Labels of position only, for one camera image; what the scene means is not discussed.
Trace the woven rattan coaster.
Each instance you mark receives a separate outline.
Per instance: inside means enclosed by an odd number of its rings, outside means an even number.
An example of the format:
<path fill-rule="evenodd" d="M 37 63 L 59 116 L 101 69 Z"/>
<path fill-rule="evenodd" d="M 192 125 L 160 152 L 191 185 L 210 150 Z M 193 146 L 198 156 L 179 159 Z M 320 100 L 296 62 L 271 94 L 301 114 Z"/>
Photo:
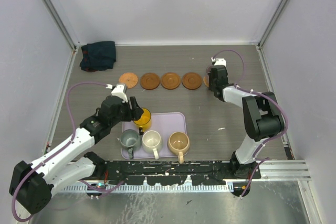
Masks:
<path fill-rule="evenodd" d="M 209 87 L 209 78 L 208 78 L 208 76 L 204 76 L 204 78 L 203 78 L 203 82 L 204 82 L 204 84 L 205 84 L 207 87 Z"/>
<path fill-rule="evenodd" d="M 119 83 L 125 84 L 128 89 L 134 88 L 138 83 L 138 76 L 133 72 L 123 73 L 119 78 Z"/>

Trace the wooden coaster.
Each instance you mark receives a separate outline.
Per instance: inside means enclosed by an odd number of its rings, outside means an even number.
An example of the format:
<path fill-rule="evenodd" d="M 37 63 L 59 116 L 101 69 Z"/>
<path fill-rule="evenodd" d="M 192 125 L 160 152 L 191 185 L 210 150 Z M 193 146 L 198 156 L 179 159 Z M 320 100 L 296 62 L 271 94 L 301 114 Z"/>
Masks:
<path fill-rule="evenodd" d="M 165 89 L 173 90 L 181 84 L 180 76 L 175 72 L 167 72 L 161 77 L 161 85 Z"/>
<path fill-rule="evenodd" d="M 202 78 L 196 72 L 188 72 L 183 76 L 182 84 L 189 90 L 196 90 L 202 85 Z"/>
<path fill-rule="evenodd" d="M 154 90 L 160 85 L 160 77 L 156 73 L 145 73 L 140 79 L 140 85 L 146 90 Z"/>

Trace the lilac plastic tray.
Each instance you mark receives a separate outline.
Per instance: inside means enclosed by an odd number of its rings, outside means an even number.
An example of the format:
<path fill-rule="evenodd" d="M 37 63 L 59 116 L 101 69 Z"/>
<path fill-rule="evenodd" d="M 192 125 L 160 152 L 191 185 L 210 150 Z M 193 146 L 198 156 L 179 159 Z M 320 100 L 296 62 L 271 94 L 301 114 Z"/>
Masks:
<path fill-rule="evenodd" d="M 133 122 L 123 122 L 122 131 L 129 129 L 137 131 L 138 127 Z M 176 155 L 169 150 L 167 142 L 170 135 L 174 132 L 183 132 L 187 134 L 185 116 L 181 112 L 154 113 L 152 114 L 152 126 L 150 130 L 157 131 L 163 141 L 163 147 L 159 151 L 159 158 L 176 157 Z M 153 153 L 147 153 L 142 147 L 133 153 L 134 159 L 154 158 Z M 124 159 L 129 159 L 128 151 L 123 148 L 121 149 L 121 155 Z"/>

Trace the grey ceramic mug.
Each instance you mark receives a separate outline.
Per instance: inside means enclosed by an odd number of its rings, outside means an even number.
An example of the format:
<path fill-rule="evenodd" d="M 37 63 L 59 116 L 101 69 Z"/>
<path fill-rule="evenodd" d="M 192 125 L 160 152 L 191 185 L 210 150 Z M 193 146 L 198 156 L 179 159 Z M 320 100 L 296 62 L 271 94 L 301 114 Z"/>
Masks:
<path fill-rule="evenodd" d="M 124 150 L 129 154 L 129 159 L 134 159 L 134 152 L 141 148 L 141 136 L 132 129 L 125 130 L 119 139 L 119 142 Z"/>

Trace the dark blue folded cloth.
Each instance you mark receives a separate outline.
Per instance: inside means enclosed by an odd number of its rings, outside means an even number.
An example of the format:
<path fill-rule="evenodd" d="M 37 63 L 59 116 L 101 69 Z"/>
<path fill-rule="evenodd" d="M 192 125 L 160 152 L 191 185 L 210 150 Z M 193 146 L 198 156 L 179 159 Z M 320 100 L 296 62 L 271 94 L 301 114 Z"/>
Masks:
<path fill-rule="evenodd" d="M 112 69 L 117 60 L 114 41 L 100 41 L 81 47 L 82 61 L 80 68 L 86 72 Z"/>

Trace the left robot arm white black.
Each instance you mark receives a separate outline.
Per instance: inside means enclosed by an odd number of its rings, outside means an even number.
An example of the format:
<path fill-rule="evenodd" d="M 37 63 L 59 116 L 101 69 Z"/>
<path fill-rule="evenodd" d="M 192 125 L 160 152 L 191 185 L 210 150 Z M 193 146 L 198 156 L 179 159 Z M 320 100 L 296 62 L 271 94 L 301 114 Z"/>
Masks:
<path fill-rule="evenodd" d="M 12 204 L 20 203 L 33 215 L 45 208 L 64 187 L 83 178 L 101 179 L 106 164 L 94 152 L 86 153 L 73 164 L 70 161 L 109 135 L 118 123 L 138 120 L 142 114 L 135 97 L 127 102 L 116 95 L 106 97 L 95 114 L 86 118 L 74 134 L 52 151 L 30 163 L 21 161 L 14 167 L 9 188 Z"/>

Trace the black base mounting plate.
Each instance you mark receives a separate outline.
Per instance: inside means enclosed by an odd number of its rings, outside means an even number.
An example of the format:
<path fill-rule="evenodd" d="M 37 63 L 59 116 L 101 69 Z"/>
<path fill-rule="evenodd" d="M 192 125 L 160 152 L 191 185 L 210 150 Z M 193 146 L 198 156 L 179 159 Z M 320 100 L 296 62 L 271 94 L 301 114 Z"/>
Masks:
<path fill-rule="evenodd" d="M 191 179 L 193 186 L 224 185 L 228 179 L 246 180 L 255 165 L 246 172 L 231 170 L 225 161 L 106 161 L 85 180 L 106 180 L 108 184 L 123 181 L 127 185 L 182 185 Z"/>

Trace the aluminium frame rail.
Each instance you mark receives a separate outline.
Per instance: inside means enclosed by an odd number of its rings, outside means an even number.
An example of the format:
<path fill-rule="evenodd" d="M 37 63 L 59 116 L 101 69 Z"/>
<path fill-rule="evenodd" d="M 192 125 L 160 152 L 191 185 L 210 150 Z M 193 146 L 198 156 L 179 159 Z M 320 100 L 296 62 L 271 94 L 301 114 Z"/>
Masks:
<path fill-rule="evenodd" d="M 44 175 L 57 175 L 60 172 L 64 172 L 67 168 L 79 168 L 81 164 L 90 166 L 92 171 L 84 177 L 92 175 L 98 170 L 98 165 L 104 164 L 106 161 L 91 161 L 88 158 L 81 158 L 78 161 L 67 164 L 59 171 L 55 169 L 47 168 L 46 171 L 39 170 L 39 173 Z M 299 161 L 265 161 L 256 163 L 256 167 L 252 171 L 252 175 L 248 178 L 260 179 L 260 178 L 275 178 L 275 179 L 309 179 L 310 175 L 306 164 Z"/>

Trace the white ceramic mug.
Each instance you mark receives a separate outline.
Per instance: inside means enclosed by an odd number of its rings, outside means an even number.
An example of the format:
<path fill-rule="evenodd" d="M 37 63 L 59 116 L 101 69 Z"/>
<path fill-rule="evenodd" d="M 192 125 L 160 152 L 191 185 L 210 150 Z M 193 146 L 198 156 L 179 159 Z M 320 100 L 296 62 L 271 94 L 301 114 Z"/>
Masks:
<path fill-rule="evenodd" d="M 146 153 L 153 154 L 159 159 L 159 152 L 163 148 L 163 140 L 157 131 L 146 131 L 142 136 L 142 148 Z"/>

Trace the yellow translucent cup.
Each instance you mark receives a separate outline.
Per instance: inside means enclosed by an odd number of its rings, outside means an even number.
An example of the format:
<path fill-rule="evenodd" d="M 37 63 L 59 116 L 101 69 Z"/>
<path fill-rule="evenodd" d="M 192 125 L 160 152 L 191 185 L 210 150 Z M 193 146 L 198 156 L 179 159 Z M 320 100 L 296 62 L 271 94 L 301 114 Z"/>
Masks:
<path fill-rule="evenodd" d="M 142 108 L 142 110 L 143 110 L 143 113 L 142 113 L 141 117 L 138 120 L 133 121 L 133 123 L 139 129 L 139 134 L 140 135 L 143 135 L 144 132 L 149 130 L 152 126 L 152 114 L 151 114 L 151 112 L 146 108 Z"/>

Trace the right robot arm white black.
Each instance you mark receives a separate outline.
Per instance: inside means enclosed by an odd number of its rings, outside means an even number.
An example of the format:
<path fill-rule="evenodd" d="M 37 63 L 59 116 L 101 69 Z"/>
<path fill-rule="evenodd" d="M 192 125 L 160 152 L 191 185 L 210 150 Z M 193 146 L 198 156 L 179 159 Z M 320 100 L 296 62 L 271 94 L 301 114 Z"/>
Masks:
<path fill-rule="evenodd" d="M 274 93 L 247 91 L 229 83 L 225 65 L 212 65 L 207 74 L 208 89 L 214 97 L 243 110 L 246 136 L 229 161 L 230 173 L 241 179 L 256 167 L 261 149 L 285 131 L 287 122 Z"/>

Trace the beige ceramic mug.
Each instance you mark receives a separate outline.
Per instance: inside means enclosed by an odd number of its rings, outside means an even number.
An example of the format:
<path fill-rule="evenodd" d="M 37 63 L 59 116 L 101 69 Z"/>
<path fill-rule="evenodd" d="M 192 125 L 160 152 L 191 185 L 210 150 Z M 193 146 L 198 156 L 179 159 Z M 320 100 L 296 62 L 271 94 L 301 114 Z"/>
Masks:
<path fill-rule="evenodd" d="M 178 157 L 180 164 L 184 163 L 184 155 L 190 149 L 190 139 L 184 132 L 174 132 L 167 141 L 169 150 Z"/>

